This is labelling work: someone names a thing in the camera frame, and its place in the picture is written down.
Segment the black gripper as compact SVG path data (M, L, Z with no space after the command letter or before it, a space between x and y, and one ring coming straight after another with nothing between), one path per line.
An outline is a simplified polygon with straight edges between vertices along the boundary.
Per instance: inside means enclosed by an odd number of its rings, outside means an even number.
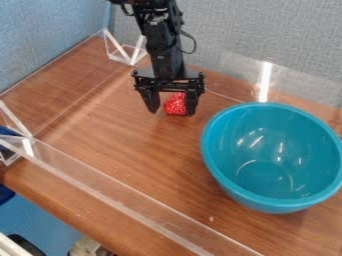
M160 92L185 93L187 115L196 111L199 96L204 93L204 74L184 66L183 52L177 48L148 49L151 64L132 71L135 90L140 93L148 111L160 107Z

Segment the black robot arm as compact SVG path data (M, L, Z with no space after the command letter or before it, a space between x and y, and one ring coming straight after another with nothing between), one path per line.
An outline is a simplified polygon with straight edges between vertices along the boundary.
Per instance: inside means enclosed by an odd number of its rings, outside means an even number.
M185 67L180 36L195 38L181 30L183 12L176 0L108 0L119 5L125 16L133 16L141 35L151 66L133 70L135 90L151 113L160 107L160 92L184 94L185 114L196 111L199 97L204 93L204 74Z

